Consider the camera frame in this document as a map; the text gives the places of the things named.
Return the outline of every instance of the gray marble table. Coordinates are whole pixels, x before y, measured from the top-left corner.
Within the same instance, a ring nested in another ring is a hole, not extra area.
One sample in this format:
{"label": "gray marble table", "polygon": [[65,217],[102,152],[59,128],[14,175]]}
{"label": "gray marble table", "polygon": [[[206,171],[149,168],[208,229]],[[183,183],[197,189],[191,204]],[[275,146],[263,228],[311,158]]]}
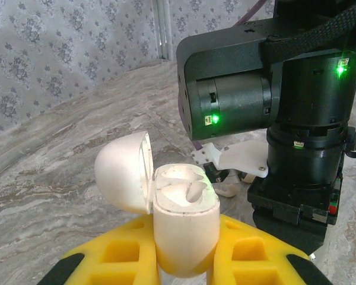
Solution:
{"label": "gray marble table", "polygon": [[[0,135],[0,285],[37,284],[66,251],[136,217],[105,202],[95,185],[95,157],[111,140],[148,130],[156,168],[193,163],[176,78],[170,62],[136,69]],[[251,139],[264,140],[264,130],[213,142]],[[356,160],[346,160],[344,173],[338,223],[315,263],[334,284],[356,285]],[[246,191],[221,198],[221,211],[253,224]]]}

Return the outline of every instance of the open case lid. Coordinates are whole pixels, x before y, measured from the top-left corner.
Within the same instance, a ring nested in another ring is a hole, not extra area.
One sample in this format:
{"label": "open case lid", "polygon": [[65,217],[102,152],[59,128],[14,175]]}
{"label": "open case lid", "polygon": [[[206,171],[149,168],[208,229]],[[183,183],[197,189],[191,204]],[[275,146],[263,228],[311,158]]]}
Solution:
{"label": "open case lid", "polygon": [[133,213],[150,213],[154,169],[147,131],[110,142],[100,150],[94,170],[98,190],[109,203]]}

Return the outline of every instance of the yellow foam holder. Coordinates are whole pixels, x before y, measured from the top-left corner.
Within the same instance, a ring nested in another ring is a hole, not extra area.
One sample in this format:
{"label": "yellow foam holder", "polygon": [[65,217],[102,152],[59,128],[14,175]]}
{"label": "yellow foam holder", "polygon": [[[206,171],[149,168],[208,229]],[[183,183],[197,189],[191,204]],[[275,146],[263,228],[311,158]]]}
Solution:
{"label": "yellow foam holder", "polygon": [[[65,285],[160,285],[153,217],[144,215],[71,251],[84,254]],[[302,251],[252,226],[221,216],[209,285],[303,285],[286,256]]]}

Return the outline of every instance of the white plastic bracket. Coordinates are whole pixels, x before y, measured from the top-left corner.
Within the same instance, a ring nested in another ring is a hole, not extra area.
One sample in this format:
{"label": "white plastic bracket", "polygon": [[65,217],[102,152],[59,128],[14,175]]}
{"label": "white plastic bracket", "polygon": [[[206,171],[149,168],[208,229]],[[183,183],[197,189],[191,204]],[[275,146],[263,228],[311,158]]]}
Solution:
{"label": "white plastic bracket", "polygon": [[212,162],[217,170],[235,169],[260,178],[268,175],[268,143],[242,141],[218,150],[213,143],[191,153],[196,164]]}

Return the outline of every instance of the marble surface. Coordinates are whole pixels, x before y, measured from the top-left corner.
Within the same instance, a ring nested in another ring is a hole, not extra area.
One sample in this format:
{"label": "marble surface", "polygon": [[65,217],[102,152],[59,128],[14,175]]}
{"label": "marble surface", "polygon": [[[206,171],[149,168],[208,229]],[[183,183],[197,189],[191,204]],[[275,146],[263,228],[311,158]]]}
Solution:
{"label": "marble surface", "polygon": [[[193,163],[177,112],[176,65],[152,64],[54,107],[0,135],[0,285],[37,284],[74,248],[136,217],[105,202],[94,181],[99,150],[148,130],[155,167]],[[356,127],[356,101],[350,121]],[[264,130],[217,138],[223,147],[264,140]],[[334,284],[356,285],[356,160],[346,159],[342,204],[316,265]],[[247,185],[221,211],[249,224]],[[165,284],[205,284],[205,277]]]}

